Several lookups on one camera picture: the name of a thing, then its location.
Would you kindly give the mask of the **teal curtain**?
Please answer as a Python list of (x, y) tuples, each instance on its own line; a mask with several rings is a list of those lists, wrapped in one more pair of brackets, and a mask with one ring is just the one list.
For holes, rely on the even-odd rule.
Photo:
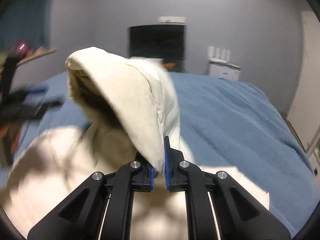
[(25, 42), (31, 49), (50, 44), (52, 0), (12, 0), (1, 12), (1, 51)]

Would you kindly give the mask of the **pink round ornament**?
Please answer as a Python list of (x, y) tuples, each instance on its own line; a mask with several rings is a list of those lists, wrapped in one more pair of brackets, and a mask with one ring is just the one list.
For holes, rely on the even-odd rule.
[(25, 56), (27, 55), (28, 51), (29, 47), (26, 41), (21, 40), (15, 44), (14, 52), (16, 55)]

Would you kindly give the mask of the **blue fleece bed blanket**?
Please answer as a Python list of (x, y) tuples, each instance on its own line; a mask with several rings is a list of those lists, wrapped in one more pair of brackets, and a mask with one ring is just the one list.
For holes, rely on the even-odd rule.
[(267, 96), (249, 83), (171, 73), (181, 135), (195, 161), (235, 166), (270, 195), (270, 211), (296, 235), (319, 202), (311, 165)]

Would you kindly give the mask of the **black wall monitor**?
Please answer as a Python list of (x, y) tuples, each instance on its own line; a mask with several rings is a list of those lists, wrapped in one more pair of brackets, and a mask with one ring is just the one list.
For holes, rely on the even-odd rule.
[(128, 28), (129, 56), (184, 59), (185, 25), (151, 24)]

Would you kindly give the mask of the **cream hooded puffer jacket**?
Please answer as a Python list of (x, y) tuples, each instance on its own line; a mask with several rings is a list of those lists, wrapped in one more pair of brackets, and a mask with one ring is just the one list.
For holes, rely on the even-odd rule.
[(96, 47), (73, 52), (65, 65), (69, 97), (90, 126), (45, 131), (15, 162), (1, 191), (1, 206), (15, 228), (26, 236), (93, 172), (115, 172), (140, 153), (155, 168), (155, 190), (135, 195), (131, 239), (187, 239), (185, 196), (168, 192), (163, 174), (164, 136), (194, 161), (180, 134), (169, 72), (157, 61)]

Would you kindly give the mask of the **white cabinet under router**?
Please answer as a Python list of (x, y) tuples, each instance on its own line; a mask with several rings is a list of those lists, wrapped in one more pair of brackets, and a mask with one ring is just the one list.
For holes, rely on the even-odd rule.
[(207, 75), (216, 78), (224, 78), (239, 81), (241, 67), (228, 63), (225, 60), (210, 57), (208, 59)]

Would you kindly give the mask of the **white wardrobe door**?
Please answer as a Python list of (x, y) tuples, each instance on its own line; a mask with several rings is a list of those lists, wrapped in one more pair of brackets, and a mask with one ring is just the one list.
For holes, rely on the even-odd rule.
[(319, 130), (319, 21), (302, 11), (303, 55), (299, 84), (287, 119), (308, 149)]

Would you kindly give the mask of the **wooden wall shelf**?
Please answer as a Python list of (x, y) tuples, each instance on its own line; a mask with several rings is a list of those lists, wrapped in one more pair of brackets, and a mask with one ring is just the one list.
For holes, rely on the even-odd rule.
[(51, 49), (48, 49), (48, 50), (42, 50), (41, 52), (38, 52), (38, 53), (34, 53), (33, 55), (30, 55), (30, 56), (27, 56), (23, 59), (21, 59), (21, 61), (19, 61), (16, 66), (21, 66), (25, 63), (28, 63), (30, 61), (33, 61), (35, 59), (38, 59), (38, 58), (41, 58), (41, 57), (44, 57), (46, 55), (50, 55), (52, 53), (55, 53), (57, 51), (57, 48), (51, 48)]

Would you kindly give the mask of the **white wifi router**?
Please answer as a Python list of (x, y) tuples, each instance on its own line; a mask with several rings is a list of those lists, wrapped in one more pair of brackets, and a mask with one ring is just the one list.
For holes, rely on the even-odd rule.
[(223, 62), (229, 62), (231, 59), (231, 51), (224, 48), (219, 48), (215, 46), (208, 46), (207, 53), (209, 60), (219, 60)]

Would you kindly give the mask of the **white power strip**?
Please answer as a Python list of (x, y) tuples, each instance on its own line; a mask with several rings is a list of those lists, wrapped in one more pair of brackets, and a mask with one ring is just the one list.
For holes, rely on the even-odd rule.
[(161, 16), (157, 22), (161, 24), (186, 24), (186, 18), (179, 16)]

